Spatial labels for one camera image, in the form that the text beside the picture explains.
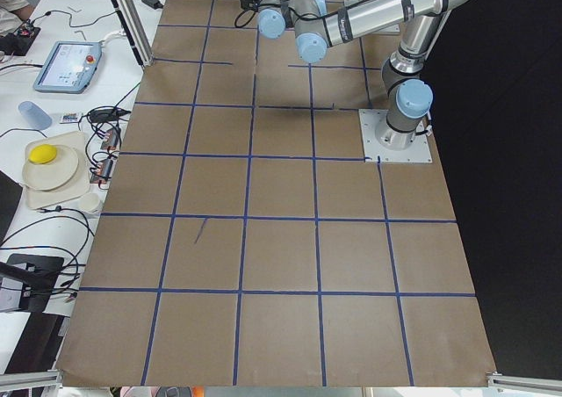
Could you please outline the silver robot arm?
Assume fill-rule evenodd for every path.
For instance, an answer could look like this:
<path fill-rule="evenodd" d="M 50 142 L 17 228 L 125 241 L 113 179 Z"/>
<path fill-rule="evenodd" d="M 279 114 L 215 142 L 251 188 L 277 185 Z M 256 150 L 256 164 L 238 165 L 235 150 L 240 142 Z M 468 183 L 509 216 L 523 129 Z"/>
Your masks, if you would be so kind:
<path fill-rule="evenodd" d="M 359 0 L 328 12 L 325 0 L 255 0 L 258 30 L 269 39 L 295 32 L 299 58 L 322 60 L 329 48 L 402 23 L 398 48 L 382 68 L 389 109 L 375 128 L 377 141 L 391 150 L 409 148 L 427 116 L 433 92 L 421 80 L 427 55 L 449 13 L 469 0 Z"/>

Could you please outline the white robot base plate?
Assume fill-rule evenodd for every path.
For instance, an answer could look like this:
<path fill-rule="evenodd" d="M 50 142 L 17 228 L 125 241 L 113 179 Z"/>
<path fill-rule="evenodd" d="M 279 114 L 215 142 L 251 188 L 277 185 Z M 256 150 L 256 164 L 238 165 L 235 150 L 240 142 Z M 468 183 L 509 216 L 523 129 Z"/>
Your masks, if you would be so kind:
<path fill-rule="evenodd" d="M 429 137 L 420 120 L 411 133 L 398 133 L 386 120 L 386 109 L 358 111 L 366 162 L 432 163 Z"/>

